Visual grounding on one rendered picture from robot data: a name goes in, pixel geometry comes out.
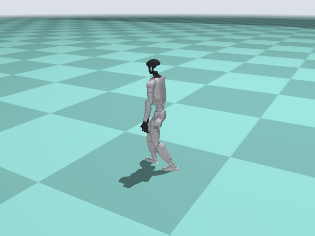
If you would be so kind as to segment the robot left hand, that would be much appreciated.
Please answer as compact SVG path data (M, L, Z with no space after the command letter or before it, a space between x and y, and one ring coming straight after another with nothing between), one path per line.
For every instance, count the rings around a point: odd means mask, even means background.
M149 123L149 119L147 119L147 122L143 121L142 125L140 126L142 128L142 131L144 131L146 133L149 133L149 131L148 131L148 123Z

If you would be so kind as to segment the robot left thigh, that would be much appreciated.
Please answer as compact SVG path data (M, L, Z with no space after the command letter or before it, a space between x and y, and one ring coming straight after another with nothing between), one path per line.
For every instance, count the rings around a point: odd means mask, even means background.
M156 148L156 150L159 145L162 145L165 148L165 144L162 142L159 142L159 134L160 134L159 127L161 126L162 126L161 116L157 116L156 118L152 119L151 125L150 125L150 135L151 135L152 143L154 147Z

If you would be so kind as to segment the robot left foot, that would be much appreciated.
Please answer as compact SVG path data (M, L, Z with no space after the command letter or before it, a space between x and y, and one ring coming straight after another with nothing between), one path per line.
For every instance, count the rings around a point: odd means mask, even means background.
M179 167L176 167L175 169L171 166L168 166L168 167L162 167L162 170L164 171L179 171L180 168Z

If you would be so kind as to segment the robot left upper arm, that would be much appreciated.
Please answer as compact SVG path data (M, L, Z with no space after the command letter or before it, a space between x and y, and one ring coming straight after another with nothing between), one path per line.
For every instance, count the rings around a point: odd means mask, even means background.
M154 88L155 88L155 80L150 80L147 82L147 97L150 102L150 106L153 105L153 97L154 97Z

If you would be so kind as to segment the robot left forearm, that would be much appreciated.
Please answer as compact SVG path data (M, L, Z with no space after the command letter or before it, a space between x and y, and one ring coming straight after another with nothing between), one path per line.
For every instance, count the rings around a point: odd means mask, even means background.
M144 118L143 118L143 121L144 122L147 122L147 119L149 119L150 117L150 113L151 113L151 107L150 107L150 102L149 100L146 100L145 101L145 113L144 113Z

